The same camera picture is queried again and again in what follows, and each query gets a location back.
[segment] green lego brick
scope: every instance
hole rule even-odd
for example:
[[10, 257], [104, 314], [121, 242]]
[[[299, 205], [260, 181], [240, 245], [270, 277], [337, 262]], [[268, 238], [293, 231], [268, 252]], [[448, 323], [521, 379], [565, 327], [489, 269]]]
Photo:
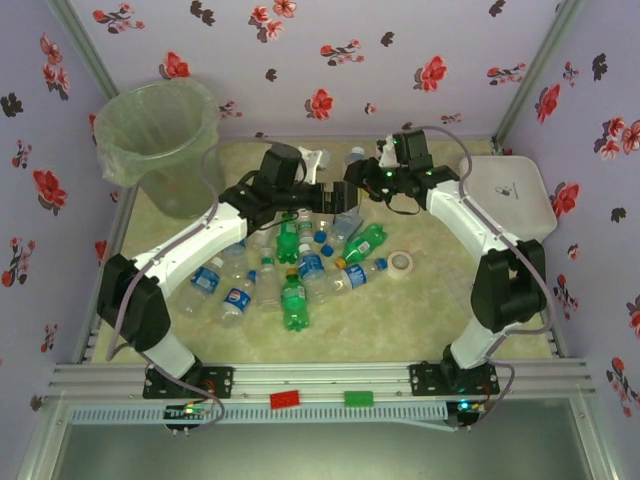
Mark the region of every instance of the green lego brick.
[[373, 407], [373, 392], [344, 392], [345, 407]]

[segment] water bottle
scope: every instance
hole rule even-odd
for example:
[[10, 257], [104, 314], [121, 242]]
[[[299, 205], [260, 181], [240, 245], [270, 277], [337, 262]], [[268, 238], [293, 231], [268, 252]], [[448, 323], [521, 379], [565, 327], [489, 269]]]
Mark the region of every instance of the water bottle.
[[276, 256], [280, 263], [293, 263], [298, 261], [298, 231], [290, 213], [282, 215], [283, 223], [280, 225], [280, 234], [276, 237], [278, 248]]
[[316, 215], [316, 233], [313, 240], [316, 243], [324, 243], [327, 241], [327, 232], [333, 225], [334, 215], [327, 213], [319, 213]]
[[340, 250], [347, 240], [353, 235], [358, 227], [362, 225], [362, 217], [358, 213], [360, 206], [354, 207], [348, 212], [336, 215], [335, 222], [327, 234], [327, 243], [322, 246], [320, 253], [325, 257], [330, 257], [335, 251]]
[[280, 215], [276, 214], [273, 221], [263, 225], [259, 230], [256, 230], [251, 234], [248, 239], [249, 246], [256, 250], [260, 250], [271, 245], [274, 235], [276, 234], [277, 227], [274, 224], [280, 221]]
[[371, 282], [381, 272], [387, 269], [387, 261], [384, 258], [377, 260], [365, 260], [356, 263], [344, 270], [337, 270], [329, 275], [329, 285], [336, 295], [344, 295], [354, 288]]
[[382, 225], [372, 223], [345, 245], [342, 256], [336, 260], [336, 267], [342, 270], [347, 265], [361, 262], [382, 245], [387, 237]]
[[284, 310], [284, 328], [296, 332], [307, 328], [309, 326], [307, 296], [295, 268], [287, 270], [287, 281], [282, 287], [281, 299]]
[[273, 250], [260, 250], [261, 267], [256, 278], [256, 305], [262, 311], [280, 308], [280, 279], [273, 259]]
[[208, 264], [198, 268], [178, 295], [176, 306], [189, 317], [196, 317], [202, 305], [218, 288], [224, 261], [214, 257]]
[[300, 245], [300, 279], [307, 291], [310, 303], [324, 303], [329, 299], [329, 284], [324, 273], [320, 256], [311, 251], [311, 247], [303, 243]]
[[253, 288], [256, 282], [256, 271], [250, 270], [244, 280], [238, 279], [235, 285], [222, 302], [222, 317], [220, 323], [223, 327], [237, 325], [251, 303]]
[[243, 278], [247, 274], [249, 264], [244, 240], [229, 245], [222, 251], [224, 273], [230, 278]]
[[358, 160], [364, 160], [364, 148], [362, 147], [353, 147], [351, 149], [351, 153], [346, 156], [344, 159], [344, 169], [347, 170], [347, 167], [352, 163], [357, 162]]
[[300, 243], [313, 242], [313, 215], [307, 209], [298, 212], [298, 238]]

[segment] green plastic bottle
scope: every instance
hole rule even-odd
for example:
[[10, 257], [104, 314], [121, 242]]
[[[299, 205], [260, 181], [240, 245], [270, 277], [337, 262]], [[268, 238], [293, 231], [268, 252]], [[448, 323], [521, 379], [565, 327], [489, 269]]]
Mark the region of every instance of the green plastic bottle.
[[282, 287], [280, 298], [284, 310], [284, 328], [296, 332], [307, 328], [309, 326], [307, 295], [295, 268], [287, 270], [287, 281]]
[[293, 221], [293, 215], [285, 213], [282, 215], [284, 223], [280, 225], [280, 233], [276, 238], [276, 256], [280, 263], [298, 262], [298, 229]]
[[347, 242], [342, 256], [336, 260], [336, 266], [342, 270], [347, 265], [361, 262], [382, 245], [387, 237], [388, 234], [383, 230], [382, 225], [372, 223], [350, 242]]

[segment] red block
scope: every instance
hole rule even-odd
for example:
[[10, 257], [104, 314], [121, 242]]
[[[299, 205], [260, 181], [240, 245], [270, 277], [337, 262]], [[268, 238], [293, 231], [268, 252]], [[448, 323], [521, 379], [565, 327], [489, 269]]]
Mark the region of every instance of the red block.
[[272, 393], [270, 397], [271, 410], [277, 410], [278, 408], [297, 407], [298, 405], [300, 405], [300, 392], [298, 392], [298, 390]]

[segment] wallpaper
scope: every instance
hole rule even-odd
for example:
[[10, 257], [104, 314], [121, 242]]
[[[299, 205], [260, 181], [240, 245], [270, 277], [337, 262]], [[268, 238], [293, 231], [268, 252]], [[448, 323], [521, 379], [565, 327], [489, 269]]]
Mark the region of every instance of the wallpaper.
[[640, 442], [638, 20], [634, 0], [586, 2], [507, 142], [552, 193], [559, 227], [545, 249], [559, 322], [588, 360], [629, 479]]
[[495, 133], [558, 0], [68, 0], [120, 91], [192, 76], [226, 136]]
[[72, 360], [118, 191], [91, 138], [104, 99], [46, 3], [2, 2], [0, 17], [0, 478], [12, 479], [54, 365]]

